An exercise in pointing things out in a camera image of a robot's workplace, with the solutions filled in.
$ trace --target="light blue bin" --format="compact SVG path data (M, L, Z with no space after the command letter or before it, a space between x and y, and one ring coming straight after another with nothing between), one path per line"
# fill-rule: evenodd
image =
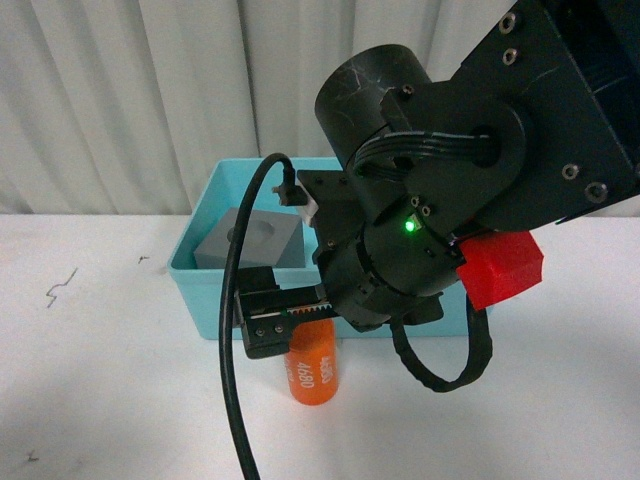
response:
M296 169L340 169L340 164L335 158L294 158L292 160ZM260 161L261 159L257 158L232 158L218 162L167 264L169 273L180 289L198 332L208 340L218 338L223 270L198 270L193 251L229 208L240 205L244 191ZM275 166L269 172L254 208L295 213L295 209L291 207L278 205L277 196L271 193L271 187L281 182L282 169ZM282 288L315 285L320 282L318 270L311 261L311 255L317 247L315 234L313 229L306 225L303 226L303 234L306 266L305 268L274 269L276 281ZM430 324L407 327L407 335L466 335L465 292L462 285L458 282L449 287L441 297L441 301L445 317ZM336 332L342 338L390 336L387 326L368 333L358 333L342 318L336 319ZM234 338L242 338L239 329L234 330Z

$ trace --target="red 3d printed part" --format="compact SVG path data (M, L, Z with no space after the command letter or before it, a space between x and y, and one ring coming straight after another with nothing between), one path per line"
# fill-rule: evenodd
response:
M544 256L529 232L490 233L458 246L466 263L456 271L476 310L542 281Z

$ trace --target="orange can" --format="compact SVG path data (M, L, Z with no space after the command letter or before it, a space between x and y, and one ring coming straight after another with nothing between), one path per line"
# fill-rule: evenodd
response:
M333 319L302 323L293 331L284 365L293 397L320 405L338 390L336 331Z

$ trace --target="gray cube with hole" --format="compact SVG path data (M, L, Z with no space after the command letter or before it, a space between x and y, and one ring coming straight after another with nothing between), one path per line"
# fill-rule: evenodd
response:
M224 268L238 216L230 208L194 251L199 269ZM304 268L302 221L298 215L253 210L242 247L240 268Z

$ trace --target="white table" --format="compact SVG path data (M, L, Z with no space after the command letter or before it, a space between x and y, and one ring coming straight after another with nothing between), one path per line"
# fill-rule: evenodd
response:
M165 268L186 220L0 217L0 478L241 478L217 342ZM534 234L545 281L494 308L494 359L456 392L348 340L336 397L305 407L281 358L236 342L262 478L640 478L640 219ZM450 377L466 358L464 338L413 345Z

